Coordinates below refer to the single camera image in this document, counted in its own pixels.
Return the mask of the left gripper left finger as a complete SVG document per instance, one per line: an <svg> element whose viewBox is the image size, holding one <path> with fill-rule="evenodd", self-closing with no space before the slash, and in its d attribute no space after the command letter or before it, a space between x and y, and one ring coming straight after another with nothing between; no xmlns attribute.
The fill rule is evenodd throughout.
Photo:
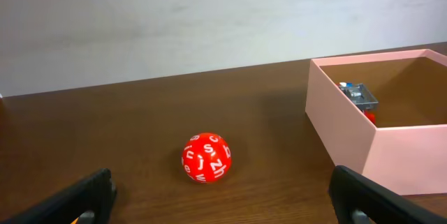
<svg viewBox="0 0 447 224"><path fill-rule="evenodd" d="M101 168L55 195L4 220L4 223L72 223L86 212L92 212L92 223L110 220L117 188L111 171Z"/></svg>

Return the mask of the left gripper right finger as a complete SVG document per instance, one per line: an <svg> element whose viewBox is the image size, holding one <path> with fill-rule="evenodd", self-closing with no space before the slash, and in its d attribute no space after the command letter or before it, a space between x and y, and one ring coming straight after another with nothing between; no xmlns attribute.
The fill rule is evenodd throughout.
<svg viewBox="0 0 447 224"><path fill-rule="evenodd" d="M343 165L334 168L328 192L339 223L446 224L444 217Z"/></svg>

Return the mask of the red toy car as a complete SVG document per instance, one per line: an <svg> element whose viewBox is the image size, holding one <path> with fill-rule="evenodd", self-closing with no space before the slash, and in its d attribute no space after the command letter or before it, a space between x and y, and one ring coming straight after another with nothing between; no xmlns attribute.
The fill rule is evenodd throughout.
<svg viewBox="0 0 447 224"><path fill-rule="evenodd" d="M375 111L379 102L364 84L340 82L338 87L373 124L376 124Z"/></svg>

